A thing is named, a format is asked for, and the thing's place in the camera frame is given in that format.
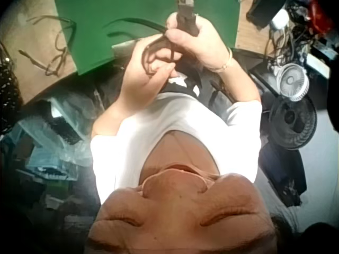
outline green mat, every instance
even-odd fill
[[[78,73],[83,74],[114,59],[112,45],[146,37],[157,31],[139,24],[118,22],[123,17],[137,17],[165,25],[177,10],[175,0],[55,0],[59,16],[77,24],[70,49]],[[209,19],[230,47],[234,47],[240,4],[237,0],[195,0],[195,12]]]

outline white t-shirt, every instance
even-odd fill
[[[100,201],[117,188],[137,187],[142,167],[168,131],[188,133],[209,150],[221,175],[238,173],[251,182],[257,174],[262,106],[237,102],[224,122],[195,98],[159,94],[143,111],[125,119],[116,136],[97,135],[91,142]]]

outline bracelet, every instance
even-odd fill
[[[228,53],[229,53],[228,61],[223,66],[221,66],[221,68],[217,68],[217,69],[210,69],[210,68],[208,68],[210,71],[213,71],[213,72],[223,72],[228,66],[230,66],[231,60],[233,58],[233,52],[232,52],[232,49],[230,47],[226,46],[226,48],[227,48]]]

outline wooden desk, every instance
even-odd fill
[[[247,21],[246,13],[252,2],[253,0],[243,0],[241,3],[236,47],[263,53],[269,31],[268,28],[258,31]],[[56,35],[61,29],[59,21],[46,19],[36,25],[27,22],[31,17],[46,14],[57,15],[54,0],[21,0],[13,2],[1,20],[0,40],[15,63],[14,72],[19,81],[24,103],[29,102],[56,81],[76,72],[71,55],[68,55],[63,69],[60,70],[60,77],[56,77],[46,76],[44,71],[18,53],[18,50],[22,49],[45,65],[59,53],[54,47]],[[60,40],[66,43],[63,35]]]

